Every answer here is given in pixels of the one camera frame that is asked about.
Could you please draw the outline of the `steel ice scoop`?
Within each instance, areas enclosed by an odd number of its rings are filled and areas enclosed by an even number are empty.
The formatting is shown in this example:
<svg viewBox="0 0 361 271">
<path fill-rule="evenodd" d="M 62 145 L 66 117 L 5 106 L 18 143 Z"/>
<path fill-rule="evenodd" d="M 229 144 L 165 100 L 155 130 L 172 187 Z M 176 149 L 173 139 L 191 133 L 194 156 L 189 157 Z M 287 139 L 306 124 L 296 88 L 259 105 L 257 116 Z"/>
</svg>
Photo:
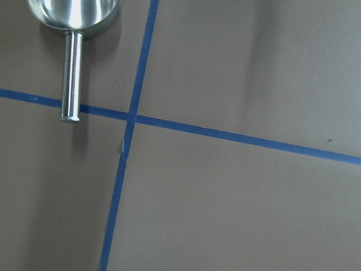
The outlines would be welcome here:
<svg viewBox="0 0 361 271">
<path fill-rule="evenodd" d="M 102 34 L 115 20 L 119 1 L 28 1 L 33 16 L 65 37 L 61 121 L 80 121 L 84 40 Z"/>
</svg>

